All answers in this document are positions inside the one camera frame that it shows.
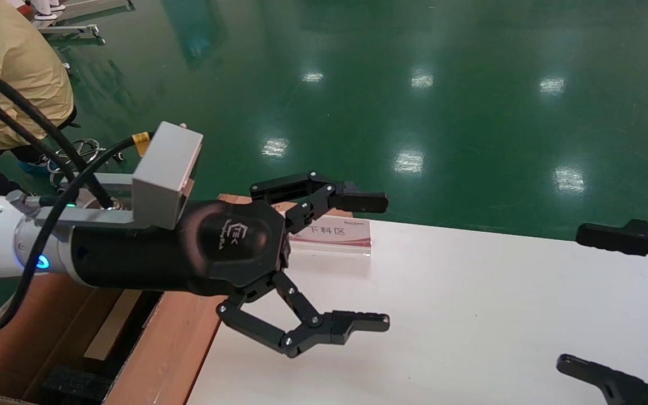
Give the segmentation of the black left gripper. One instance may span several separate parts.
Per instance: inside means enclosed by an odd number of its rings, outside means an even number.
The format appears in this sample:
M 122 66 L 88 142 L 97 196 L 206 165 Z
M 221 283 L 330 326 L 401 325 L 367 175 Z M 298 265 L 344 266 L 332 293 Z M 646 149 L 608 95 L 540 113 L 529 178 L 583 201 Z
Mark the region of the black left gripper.
M 187 205 L 174 229 L 75 227 L 70 253 L 87 285 L 262 297 L 288 266 L 285 219 L 263 201 Z

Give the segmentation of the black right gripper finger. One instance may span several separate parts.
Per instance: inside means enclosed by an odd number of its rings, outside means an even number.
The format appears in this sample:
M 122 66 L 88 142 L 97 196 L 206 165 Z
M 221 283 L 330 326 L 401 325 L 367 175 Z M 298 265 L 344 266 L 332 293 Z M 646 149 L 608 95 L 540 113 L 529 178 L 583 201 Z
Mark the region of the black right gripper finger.
M 630 220 L 622 227 L 584 223 L 578 227 L 574 241 L 581 246 L 648 256 L 648 221 Z
M 594 385 L 602 392 L 607 404 L 648 404 L 648 383 L 633 375 L 571 354 L 561 354 L 556 369 L 561 374 Z

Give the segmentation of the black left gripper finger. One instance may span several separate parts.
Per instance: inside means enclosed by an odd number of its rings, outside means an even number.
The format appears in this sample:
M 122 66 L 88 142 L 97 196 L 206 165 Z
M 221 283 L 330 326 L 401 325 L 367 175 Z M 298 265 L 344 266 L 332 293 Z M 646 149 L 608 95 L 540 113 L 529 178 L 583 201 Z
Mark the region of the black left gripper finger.
M 296 328 L 284 331 L 242 310 L 263 295 L 275 291 L 299 320 Z M 294 358 L 317 344 L 344 345 L 355 331 L 386 332 L 389 315 L 341 311 L 320 313 L 283 272 L 274 272 L 254 287 L 229 295 L 218 304 L 219 319 L 229 328 L 275 352 Z
M 296 234 L 332 209 L 350 213 L 385 213 L 389 206 L 383 192 L 362 191 L 354 182 L 335 181 L 311 171 L 252 184 L 252 200 L 268 205 L 294 202 L 285 211 L 285 229 Z

